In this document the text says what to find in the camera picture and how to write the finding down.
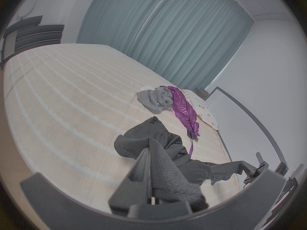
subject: mattress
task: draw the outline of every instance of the mattress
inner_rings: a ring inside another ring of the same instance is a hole
[[[30,170],[41,172],[74,199],[109,212],[108,199],[135,160],[114,150],[120,134],[157,116],[172,133],[191,141],[171,113],[153,115],[137,100],[144,86],[171,85],[147,67],[105,45],[58,44],[10,59],[4,72],[6,116]],[[192,159],[229,162],[217,133],[198,119]],[[237,177],[202,187],[210,207],[240,191]]]

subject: white pillowcase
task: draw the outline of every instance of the white pillowcase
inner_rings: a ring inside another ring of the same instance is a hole
[[[206,124],[210,125],[213,129],[219,130],[220,128],[217,123],[217,120],[210,112],[205,101],[191,90],[183,90],[183,92],[185,94],[187,102],[191,104],[197,116]]]

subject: purple garment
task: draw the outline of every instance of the purple garment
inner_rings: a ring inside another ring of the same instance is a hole
[[[199,123],[196,122],[197,115],[190,103],[187,102],[185,95],[174,86],[161,86],[171,91],[173,95],[173,110],[176,117],[182,122],[186,129],[192,136],[192,146],[190,149],[190,156],[193,152],[193,136],[199,136]]]

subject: beige bedding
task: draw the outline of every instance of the beige bedding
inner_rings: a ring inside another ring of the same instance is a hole
[[[28,167],[66,194],[110,212],[108,199],[134,164],[114,150],[119,134],[154,116],[137,100],[144,86],[171,85],[135,60],[105,45],[59,44],[25,51],[8,61],[6,116]],[[172,133],[190,139],[171,113],[156,115]],[[229,162],[216,131],[201,120],[193,159]],[[202,185],[210,207],[240,190],[236,176]]]

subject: wooden floor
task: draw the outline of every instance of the wooden floor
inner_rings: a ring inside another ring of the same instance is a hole
[[[20,156],[7,123],[4,109],[3,76],[4,71],[0,71],[0,182],[2,184],[0,188],[0,229],[22,229],[14,225],[14,222],[20,222],[25,225],[25,229],[31,229],[30,225],[26,228],[26,221],[21,217],[23,215],[39,229],[46,230],[49,228],[33,211],[19,186],[19,183],[28,178],[32,172]],[[10,205],[11,202],[4,190],[13,201],[13,205]]]

